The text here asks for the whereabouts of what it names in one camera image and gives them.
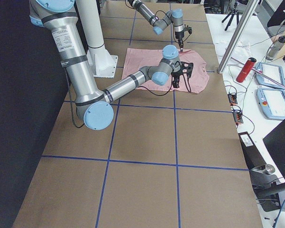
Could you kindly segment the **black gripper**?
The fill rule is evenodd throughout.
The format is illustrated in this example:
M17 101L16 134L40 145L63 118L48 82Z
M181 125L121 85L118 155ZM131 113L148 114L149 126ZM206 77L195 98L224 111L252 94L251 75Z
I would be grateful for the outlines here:
M183 38L182 38L182 37L177 38L177 42L178 42L178 45L180 46L180 47L179 47L179 50L180 50L181 52L183 52Z
M172 72L172 86L173 88L179 88L180 76L182 75L181 71Z

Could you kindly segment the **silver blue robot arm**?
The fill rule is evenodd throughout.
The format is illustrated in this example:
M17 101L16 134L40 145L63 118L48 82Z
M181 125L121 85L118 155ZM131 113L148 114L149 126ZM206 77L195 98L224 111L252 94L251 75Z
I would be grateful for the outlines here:
M141 0L128 0L126 2L149 22L155 34L162 34L171 25L174 31L174 40L177 42L180 51L183 52L185 32L188 32L190 36L193 30L190 26L184 24L182 9L169 10L168 12L159 10L164 14L160 19L157 12L153 13Z
M137 72L100 90L95 76L105 76L117 64L117 57L106 50L100 25L100 4L95 0L31 0L32 24L51 31L61 65L76 93L76 113L85 126L102 130L110 125L114 112L111 103L148 80L164 85L182 71L179 52L183 46L167 45L156 66Z

